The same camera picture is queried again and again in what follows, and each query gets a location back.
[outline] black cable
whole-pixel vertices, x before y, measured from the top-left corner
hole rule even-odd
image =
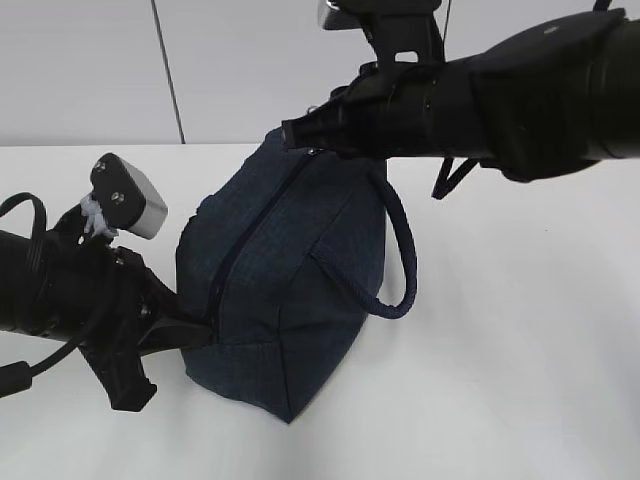
[[[31,193],[18,193],[0,205],[0,218],[4,217],[18,205],[31,201],[34,208],[33,226],[31,227],[31,238],[24,272],[22,285],[22,295],[18,305],[18,325],[24,331],[30,330],[28,319],[30,317],[31,306],[38,294],[38,282],[41,280],[43,267],[42,252],[44,251],[45,236],[47,233],[47,210],[40,200]]]
[[[444,22],[444,34],[442,35],[442,43],[445,44],[447,42],[447,33],[449,33],[449,20],[451,19],[451,4],[453,0],[449,0],[449,5],[447,5],[447,19]]]

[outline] cylindrical tube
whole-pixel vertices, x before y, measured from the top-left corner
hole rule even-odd
[[[0,231],[0,330],[18,329],[18,302],[24,301],[22,278],[30,240]],[[102,262],[61,262],[55,242],[48,241],[47,268],[40,279],[42,288],[29,309],[36,333],[45,338],[68,340],[82,327],[99,299]]]
[[[15,303],[28,249],[29,239],[0,230],[0,330],[16,329]]]
[[[609,158],[640,158],[640,21],[610,37],[591,70],[593,134]]]

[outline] screw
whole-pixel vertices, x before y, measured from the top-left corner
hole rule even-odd
[[[151,315],[151,309],[146,305],[142,305],[142,308],[140,309],[140,318],[147,318],[149,315]]]
[[[116,205],[122,205],[124,202],[124,193],[113,192],[113,195],[111,195],[111,201]]]

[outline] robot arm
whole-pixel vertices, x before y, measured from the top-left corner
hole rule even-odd
[[[476,165],[530,182],[640,157],[640,21],[599,0],[446,62],[433,19],[440,3],[323,0],[321,24],[362,28],[378,61],[325,105],[285,121],[287,145],[345,158],[444,157],[436,198]],[[404,52],[417,61],[401,61]],[[470,160],[449,179],[455,157]]]

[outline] denim fabric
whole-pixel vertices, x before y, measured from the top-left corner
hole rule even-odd
[[[203,315],[222,259],[306,151],[284,152],[279,130],[186,226],[177,250],[181,307]],[[243,245],[223,289],[219,339],[183,351],[187,374],[227,398],[295,419],[358,335],[366,312],[312,258],[331,246],[377,295],[384,271],[385,209],[368,179],[386,164],[324,152]]]

